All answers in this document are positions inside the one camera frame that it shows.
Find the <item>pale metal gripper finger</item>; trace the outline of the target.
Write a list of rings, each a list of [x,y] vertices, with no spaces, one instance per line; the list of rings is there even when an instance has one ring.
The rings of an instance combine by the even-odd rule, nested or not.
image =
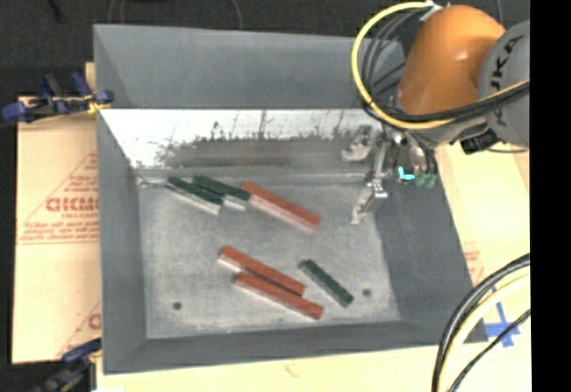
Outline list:
[[[373,128],[370,125],[359,126],[351,143],[342,151],[342,160],[346,163],[365,162],[371,153],[373,138]]]
[[[383,182],[367,182],[359,192],[357,200],[352,207],[351,224],[360,224],[387,197],[388,193]]]

